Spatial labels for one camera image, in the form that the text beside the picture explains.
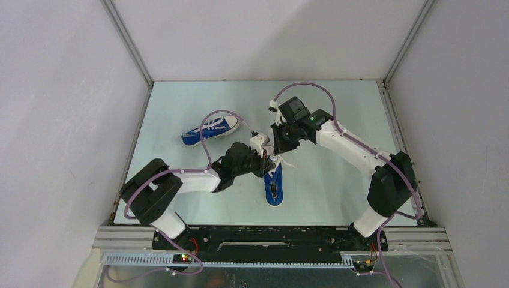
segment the white wall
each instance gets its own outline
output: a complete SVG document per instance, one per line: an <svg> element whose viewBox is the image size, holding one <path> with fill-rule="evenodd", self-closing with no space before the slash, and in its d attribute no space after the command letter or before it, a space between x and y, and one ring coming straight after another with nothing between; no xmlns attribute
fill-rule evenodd
<svg viewBox="0 0 509 288"><path fill-rule="evenodd" d="M424 0L117 0L154 80L383 78Z"/></svg>
<svg viewBox="0 0 509 288"><path fill-rule="evenodd" d="M147 87L99 0L0 4L0 286L70 287Z"/></svg>
<svg viewBox="0 0 509 288"><path fill-rule="evenodd" d="M390 86L467 287L507 287L509 2L438 1Z"/></svg>

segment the metal corner post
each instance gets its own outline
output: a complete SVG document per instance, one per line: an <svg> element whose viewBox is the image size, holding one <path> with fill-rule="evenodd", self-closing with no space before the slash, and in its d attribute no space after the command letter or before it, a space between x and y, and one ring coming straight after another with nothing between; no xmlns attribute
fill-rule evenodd
<svg viewBox="0 0 509 288"><path fill-rule="evenodd" d="M424 21L428 17L429 13L431 12L431 9L433 8L434 4L437 0L426 0L423 7L421 8L421 11L419 12L419 15L414 21L414 24L412 25L412 28L408 32L408 35L406 36L405 40L403 41L403 44L401 45L401 48L398 51L398 54L396 55L396 58L394 58L394 61L389 68L389 71L387 72L387 75L385 76L385 84L388 85L391 80L394 77L394 73L398 69L399 65L405 58L405 55L407 54L410 46L415 40L415 37L417 36L418 32L420 31Z"/></svg>
<svg viewBox="0 0 509 288"><path fill-rule="evenodd" d="M129 32L127 31L127 28L125 27L125 23L122 20L122 17L118 13L118 10L113 3L113 0L101 0L103 3L104 9L110 16L113 24L115 25L115 29L117 30L118 34L122 38L122 42L125 44L125 48L127 48L127 51L133 58L134 63L138 67L138 70L140 71L141 75L145 79L146 84L148 85L149 89L152 89L154 86L154 81L152 80L152 77L148 73L148 69L143 62L143 59L140 55L140 52L136 48L136 45L134 45L134 41L129 35Z"/></svg>

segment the metal frame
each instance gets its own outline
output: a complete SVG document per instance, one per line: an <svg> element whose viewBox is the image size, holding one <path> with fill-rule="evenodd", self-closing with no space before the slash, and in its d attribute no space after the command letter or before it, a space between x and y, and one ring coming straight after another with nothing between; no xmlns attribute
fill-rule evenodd
<svg viewBox="0 0 509 288"><path fill-rule="evenodd" d="M126 162L124 168L124 174L120 186L124 183L127 177L128 168L133 156L136 141L140 133L140 128L145 117L146 108L151 94L154 81L152 80L149 71L144 64L142 57L136 48L130 34L127 31L122 17L118 13L113 0L101 0L105 10L112 19L116 30L118 31L122 41L124 42L126 49L133 58L133 61L137 65L142 77L145 79L149 90L143 104L142 113L136 127L136 134L131 145L130 156ZM404 133L399 124L397 113L394 108L393 101L390 97L387 85L391 82L395 72L399 65L403 61L406 53L408 52L411 44L415 40L418 31L421 29L422 24L432 10L436 0L426 0L418 17L415 19L412 28L405 38L396 58L394 59L390 69L388 70L385 79L372 79L376 80L384 105L384 109L387 114L388 121L390 123L391 133L394 138L396 147L402 151L408 151ZM426 199L420 194L424 208L427 206ZM116 210L116 203L113 207L113 211ZM457 269L457 264L454 260L453 251L449 243L447 234L444 228L422 228L422 227L386 227L384 228L388 239L389 251L384 254L387 256L405 256L405 255L418 255L428 256L434 255L437 259L437 263L441 266L441 277L446 288L449 287L464 287L461 276ZM113 264L112 261L124 261L120 265L138 265L139 263L125 262L125 259L115 258L115 256L121 257L122 255L133 257L135 255L149 256L160 259L161 255L167 255L176 253L176 251L160 251L152 250L152 240L154 237L154 228L152 227L141 227L141 226L101 226L97 230L93 248L99 248L103 252L103 261L101 262L99 274L96 281L96 287L100 281L100 275L102 274L105 264ZM363 251L347 251L342 253L345 259L351 259L352 256L365 256L368 252ZM245 263L207 263L206 266L225 266L231 267L243 267Z"/></svg>

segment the white shoelace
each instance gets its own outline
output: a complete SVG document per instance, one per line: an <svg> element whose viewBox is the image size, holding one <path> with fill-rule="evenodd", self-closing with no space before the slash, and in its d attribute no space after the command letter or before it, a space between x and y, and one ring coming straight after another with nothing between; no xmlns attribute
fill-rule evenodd
<svg viewBox="0 0 509 288"><path fill-rule="evenodd" d="M276 171L277 167L279 166L279 164L283 163L284 165L287 165L287 166L291 166L295 169L297 169L297 167L293 164L290 164L288 162L286 162L286 160L283 158L283 156L281 155L271 155L270 156L270 160L272 161L272 163L274 163L275 167L270 170L269 172L267 172L269 174L270 177L273 177L273 173Z"/></svg>

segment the shoe sole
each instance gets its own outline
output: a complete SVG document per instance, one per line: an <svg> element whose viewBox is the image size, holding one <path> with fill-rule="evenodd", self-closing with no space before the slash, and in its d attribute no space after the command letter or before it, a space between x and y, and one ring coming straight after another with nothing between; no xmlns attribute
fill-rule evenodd
<svg viewBox="0 0 509 288"><path fill-rule="evenodd" d="M239 121L239 123L237 123L237 125L233 126L233 128L231 128L227 132L224 132L223 134L217 135L217 136L214 136L214 137L209 137L207 139L204 139L203 141L207 141L207 140L213 139L213 138L228 136L228 135L232 134L233 132L235 132L235 130L237 130L237 128L239 126L240 126L240 121ZM186 146L188 148L192 148L192 147L196 147L196 146L200 145L201 143L202 143L201 141L198 141L198 142L196 142L196 144L192 144L192 145L186 145L185 143L182 143L182 144L184 144L184 146Z"/></svg>

